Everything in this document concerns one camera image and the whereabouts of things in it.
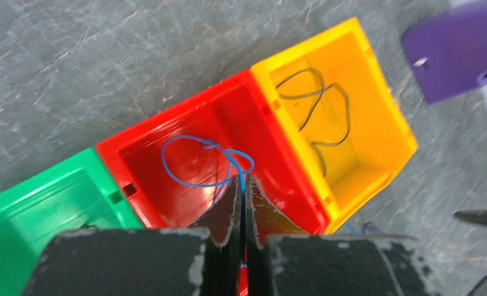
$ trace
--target blue string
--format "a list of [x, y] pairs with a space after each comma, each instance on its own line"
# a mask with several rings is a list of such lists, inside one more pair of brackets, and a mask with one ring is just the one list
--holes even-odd
[[[183, 180], [180, 180], [177, 176], [175, 176], [173, 174], [173, 172], [171, 172], [171, 170], [169, 169], [167, 162], [165, 160], [165, 147], [169, 143], [176, 141], [178, 139], [190, 139], [193, 141], [197, 141], [197, 142], [201, 143], [202, 148], [204, 148], [204, 149], [218, 149], [218, 150], [220, 150], [220, 152], [222, 152], [224, 154], [224, 156], [229, 160], [229, 167], [227, 169], [226, 178], [220, 182], [213, 183], [213, 184], [193, 184], [193, 183], [189, 183], [189, 182], [185, 182]], [[196, 187], [196, 188], [207, 188], [207, 187], [221, 186], [219, 191], [216, 193], [215, 197], [213, 198], [213, 204], [217, 201], [220, 193], [222, 193], [224, 186], [231, 180], [231, 171], [232, 171], [233, 166], [238, 171], [238, 176], [240, 178], [240, 184], [241, 184], [243, 196], [245, 196], [245, 174], [250, 173], [253, 170], [253, 168], [255, 167], [255, 161], [251, 158], [251, 156], [249, 156], [246, 153], [243, 153], [241, 151], [234, 150], [234, 149], [223, 149], [222, 147], [220, 147], [220, 145], [218, 143], [215, 143], [212, 140], [202, 139], [202, 138], [198, 138], [198, 137], [194, 137], [194, 136], [189, 136], [186, 134], [173, 137], [173, 138], [167, 140], [165, 143], [163, 143], [162, 151], [160, 152], [160, 154], [162, 156], [162, 164], [163, 164], [165, 171], [176, 182], [178, 182], [184, 186]], [[234, 159], [233, 155], [239, 155], [239, 156], [247, 159], [249, 161], [249, 164], [250, 164], [249, 168], [246, 170], [243, 170], [242, 167], [240, 166], [240, 164], [236, 161], [236, 159]]]
[[356, 230], [356, 228], [352, 227], [349, 223], [345, 222], [343, 224], [346, 228], [348, 228], [352, 233], [354, 233], [355, 235], [357, 236], [360, 236], [361, 235], [361, 232], [359, 232], [358, 230]]

